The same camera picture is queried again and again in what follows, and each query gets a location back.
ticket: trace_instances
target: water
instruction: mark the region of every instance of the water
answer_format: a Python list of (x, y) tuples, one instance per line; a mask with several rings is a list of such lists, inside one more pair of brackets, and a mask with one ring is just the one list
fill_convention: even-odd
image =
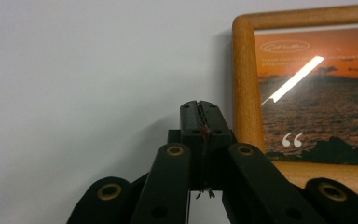
[[(286, 81), (275, 78), (260, 82), (260, 99), (265, 101)], [(306, 77), (277, 103), (268, 100), (262, 106), (267, 152), (298, 156), (312, 150), (318, 141), (338, 137), (358, 147), (358, 79), (345, 77)], [(282, 144), (283, 138), (291, 143)], [(295, 137), (301, 147), (294, 146)]]

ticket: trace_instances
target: white wall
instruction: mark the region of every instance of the white wall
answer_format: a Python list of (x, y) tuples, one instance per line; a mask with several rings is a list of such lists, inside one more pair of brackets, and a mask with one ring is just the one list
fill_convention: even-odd
[[(187, 101), (231, 122), (236, 16), (353, 4), (0, 1), (0, 223), (64, 223), (94, 181), (143, 175)], [(228, 223), (220, 198), (192, 205)]]

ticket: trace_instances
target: wooden picture frame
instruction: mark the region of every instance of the wooden picture frame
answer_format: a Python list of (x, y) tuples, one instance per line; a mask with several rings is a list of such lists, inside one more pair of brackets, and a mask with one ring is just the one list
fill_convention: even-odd
[[(264, 150), (263, 123), (256, 71), (255, 30), (358, 23), (358, 6), (327, 7), (241, 15), (232, 26), (234, 133), (240, 142)], [(309, 179), (335, 179), (358, 193), (358, 166), (274, 161), (292, 183), (305, 187)]]

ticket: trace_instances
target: framed picture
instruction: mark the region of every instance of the framed picture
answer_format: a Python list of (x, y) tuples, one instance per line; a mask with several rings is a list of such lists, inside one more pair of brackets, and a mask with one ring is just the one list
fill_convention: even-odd
[(232, 34), (238, 140), (300, 187), (358, 193), (358, 6), (242, 15)]

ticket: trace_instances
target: orange sky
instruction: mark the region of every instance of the orange sky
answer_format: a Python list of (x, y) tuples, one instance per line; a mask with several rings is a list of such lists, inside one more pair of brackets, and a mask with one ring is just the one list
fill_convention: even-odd
[(324, 61), (315, 70), (330, 67), (329, 75), (358, 78), (358, 28), (258, 34), (255, 51), (261, 77), (293, 75), (318, 55)]

